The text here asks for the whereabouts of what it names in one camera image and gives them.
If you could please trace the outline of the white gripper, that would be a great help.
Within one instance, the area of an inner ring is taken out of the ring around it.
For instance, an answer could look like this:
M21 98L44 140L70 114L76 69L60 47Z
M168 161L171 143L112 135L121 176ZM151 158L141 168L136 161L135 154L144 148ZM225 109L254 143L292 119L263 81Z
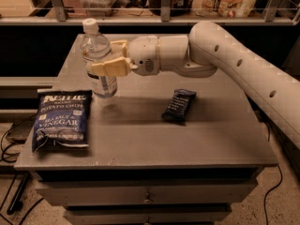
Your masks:
M112 53L121 57L113 60L93 63L91 69L95 75L107 77L127 76L133 71L141 76L157 75L159 73L158 37L144 36L134 38L129 42L126 39L111 41Z

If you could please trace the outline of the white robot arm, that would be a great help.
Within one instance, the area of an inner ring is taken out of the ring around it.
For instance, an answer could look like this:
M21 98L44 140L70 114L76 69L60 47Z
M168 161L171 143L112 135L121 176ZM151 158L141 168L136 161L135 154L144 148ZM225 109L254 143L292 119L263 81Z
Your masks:
M198 22L188 35L114 41L112 54L91 69L98 76L172 71L189 78L210 77L221 69L300 147L300 82L214 22Z

